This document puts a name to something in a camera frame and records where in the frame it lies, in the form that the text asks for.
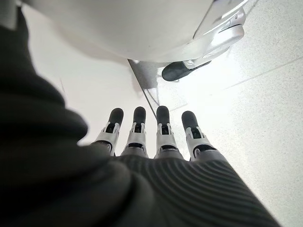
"white floor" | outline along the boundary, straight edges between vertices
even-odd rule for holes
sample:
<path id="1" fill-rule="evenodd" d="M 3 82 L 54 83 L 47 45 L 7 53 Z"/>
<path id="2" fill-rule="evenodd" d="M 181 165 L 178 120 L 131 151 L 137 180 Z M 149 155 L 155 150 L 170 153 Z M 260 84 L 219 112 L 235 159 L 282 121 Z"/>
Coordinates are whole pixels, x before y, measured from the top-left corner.
<path id="1" fill-rule="evenodd" d="M 187 105 L 171 111 L 171 124 L 189 158 L 181 114 L 192 110 L 282 226 L 302 227 L 303 1 L 254 3 L 244 38 L 178 82 Z"/>
<path id="2" fill-rule="evenodd" d="M 108 121 L 112 109 L 120 107 L 124 120 L 116 147 L 119 155 L 126 144 L 138 106 L 146 110 L 147 147 L 155 155 L 156 119 L 127 59 L 117 57 L 53 24 L 24 6 L 30 31 L 30 51 L 40 76 L 63 95 L 68 108 L 79 113 L 89 126 L 80 143 L 93 142 Z"/>

